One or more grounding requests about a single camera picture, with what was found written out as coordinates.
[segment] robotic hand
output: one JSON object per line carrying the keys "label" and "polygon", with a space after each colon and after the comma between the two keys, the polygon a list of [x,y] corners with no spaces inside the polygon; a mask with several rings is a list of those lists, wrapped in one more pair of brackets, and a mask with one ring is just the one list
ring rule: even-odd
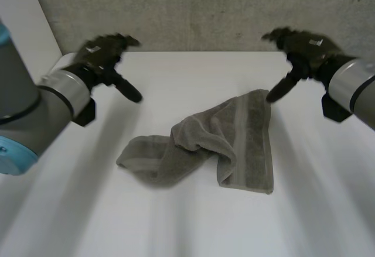
{"label": "robotic hand", "polygon": [[275,29],[262,39],[275,42],[287,55],[292,70],[268,94],[267,101],[278,101],[299,80],[313,78],[326,90],[323,114],[342,122],[355,114],[375,130],[375,64],[344,52],[328,37],[289,28]]}
{"label": "robotic hand", "polygon": [[140,102],[138,90],[115,71],[121,54],[137,45],[130,36],[98,37],[82,46],[71,65],[35,85],[0,22],[0,173],[25,173],[71,121],[86,126],[94,120],[95,86],[113,84]]}

